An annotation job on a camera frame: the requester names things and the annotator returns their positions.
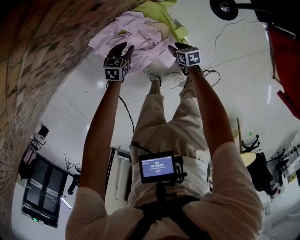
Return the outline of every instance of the black strap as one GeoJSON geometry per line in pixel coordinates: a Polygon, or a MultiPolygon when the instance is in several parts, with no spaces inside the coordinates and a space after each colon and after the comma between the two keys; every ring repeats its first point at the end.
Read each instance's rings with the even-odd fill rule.
{"type": "Polygon", "coordinates": [[[184,196],[165,202],[157,201],[142,205],[139,209],[143,210],[144,216],[128,240],[142,240],[156,220],[166,217],[170,217],[176,222],[190,239],[210,240],[209,235],[193,223],[182,210],[184,205],[194,201],[199,201],[199,199],[193,196],[184,196]]]}
{"type": "Polygon", "coordinates": [[[144,150],[145,152],[147,152],[149,154],[153,154],[153,152],[151,152],[149,149],[146,149],[146,148],[142,147],[140,144],[138,144],[138,142],[132,141],[131,146],[135,146],[137,148],[140,148],[140,149],[144,150]]]}

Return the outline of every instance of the yellow cloth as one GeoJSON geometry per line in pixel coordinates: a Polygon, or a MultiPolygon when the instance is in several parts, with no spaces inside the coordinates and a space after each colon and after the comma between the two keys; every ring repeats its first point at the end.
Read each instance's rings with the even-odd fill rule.
{"type": "Polygon", "coordinates": [[[188,35],[187,28],[184,26],[177,27],[175,21],[167,12],[167,8],[174,6],[176,2],[177,0],[166,0],[162,2],[153,2],[148,0],[132,9],[132,11],[142,12],[144,17],[167,24],[170,32],[177,42],[188,43],[187,40],[184,39],[184,37],[188,35]]]}

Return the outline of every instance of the cable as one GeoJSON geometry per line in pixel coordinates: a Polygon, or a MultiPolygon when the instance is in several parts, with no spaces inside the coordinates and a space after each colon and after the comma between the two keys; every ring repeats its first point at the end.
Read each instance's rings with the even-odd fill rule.
{"type": "Polygon", "coordinates": [[[114,157],[116,148],[111,148],[111,150],[112,150],[112,152],[111,152],[111,155],[109,157],[108,166],[107,166],[107,170],[106,170],[105,194],[106,194],[106,190],[107,190],[109,175],[111,174],[111,169],[112,169],[112,165],[113,165],[113,157],[114,157]]]}
{"type": "Polygon", "coordinates": [[[132,133],[134,133],[135,132],[135,123],[133,122],[133,119],[132,119],[132,117],[130,115],[130,112],[129,112],[127,106],[126,106],[126,103],[124,102],[124,100],[120,96],[119,96],[119,99],[123,102],[123,104],[124,104],[124,106],[125,106],[125,108],[126,108],[126,110],[128,112],[128,115],[129,115],[129,118],[130,118],[131,124],[132,124],[132,133]]]}
{"type": "Polygon", "coordinates": [[[168,75],[170,75],[170,74],[174,74],[174,73],[179,74],[180,77],[177,77],[177,78],[175,78],[175,80],[174,80],[174,84],[176,85],[176,87],[170,88],[170,89],[175,89],[175,88],[177,88],[177,87],[183,88],[184,85],[185,85],[185,83],[186,83],[186,81],[185,81],[184,76],[183,76],[181,73],[179,73],[179,72],[166,72],[166,73],[165,73],[165,77],[168,76],[168,75]]]}
{"type": "Polygon", "coordinates": [[[253,21],[253,22],[248,22],[248,21],[246,21],[245,19],[241,19],[241,20],[239,20],[238,22],[228,23],[228,24],[223,28],[223,30],[221,31],[221,33],[216,37],[216,40],[215,40],[215,56],[216,56],[216,59],[212,62],[212,64],[210,65],[210,67],[209,67],[208,69],[211,69],[211,66],[217,61],[217,40],[218,40],[219,36],[221,36],[221,34],[224,32],[224,30],[225,30],[225,28],[226,28],[227,26],[229,26],[229,25],[234,25],[234,24],[238,24],[238,23],[240,23],[241,21],[245,21],[245,22],[247,22],[247,23],[255,23],[255,22],[259,22],[258,20],[253,21]]]}
{"type": "Polygon", "coordinates": [[[204,70],[204,71],[202,72],[202,74],[203,74],[204,77],[206,77],[206,76],[207,76],[208,74],[210,74],[210,73],[217,73],[217,74],[219,75],[218,81],[217,81],[214,85],[212,85],[212,87],[214,87],[214,86],[216,86],[216,84],[221,80],[221,75],[220,75],[220,73],[217,72],[216,70],[204,70]]]}
{"type": "Polygon", "coordinates": [[[139,149],[142,149],[142,150],[144,150],[145,152],[147,152],[147,153],[149,153],[149,154],[153,154],[153,152],[151,152],[149,149],[146,149],[146,148],[144,148],[144,147],[142,147],[140,144],[138,144],[137,142],[131,142],[131,144],[130,144],[130,149],[131,149],[131,146],[134,146],[134,147],[137,147],[137,148],[139,148],[139,149]]]}

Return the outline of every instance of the white t-shirt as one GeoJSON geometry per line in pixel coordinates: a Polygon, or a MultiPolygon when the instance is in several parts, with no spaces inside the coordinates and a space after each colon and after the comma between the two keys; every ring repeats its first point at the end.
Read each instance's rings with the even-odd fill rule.
{"type": "MultiPolygon", "coordinates": [[[[182,209],[212,240],[258,239],[263,227],[264,210],[236,145],[227,142],[220,146],[214,153],[212,164],[213,192],[207,192],[208,186],[205,184],[207,166],[201,168],[199,160],[186,161],[185,158],[184,171],[188,173],[186,182],[176,185],[170,192],[194,195],[201,199],[188,203],[182,209]]],[[[129,199],[131,204],[139,205],[155,200],[153,185],[141,184],[139,173],[135,168],[133,171],[129,199]]],[[[108,216],[101,196],[89,188],[80,187],[67,223],[66,239],[127,239],[142,217],[143,211],[132,206],[119,209],[108,216]]],[[[169,217],[152,224],[143,239],[157,240],[164,237],[188,239],[169,217]]]]}

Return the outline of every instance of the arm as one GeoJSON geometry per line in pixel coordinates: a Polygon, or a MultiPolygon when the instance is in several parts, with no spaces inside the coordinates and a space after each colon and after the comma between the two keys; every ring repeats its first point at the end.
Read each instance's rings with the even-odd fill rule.
{"type": "Polygon", "coordinates": [[[196,67],[187,70],[195,85],[204,135],[212,157],[223,143],[234,142],[229,120],[220,99],[202,73],[196,67]]]}
{"type": "Polygon", "coordinates": [[[88,131],[79,186],[90,188],[105,199],[106,170],[121,83],[110,82],[88,131]]]}

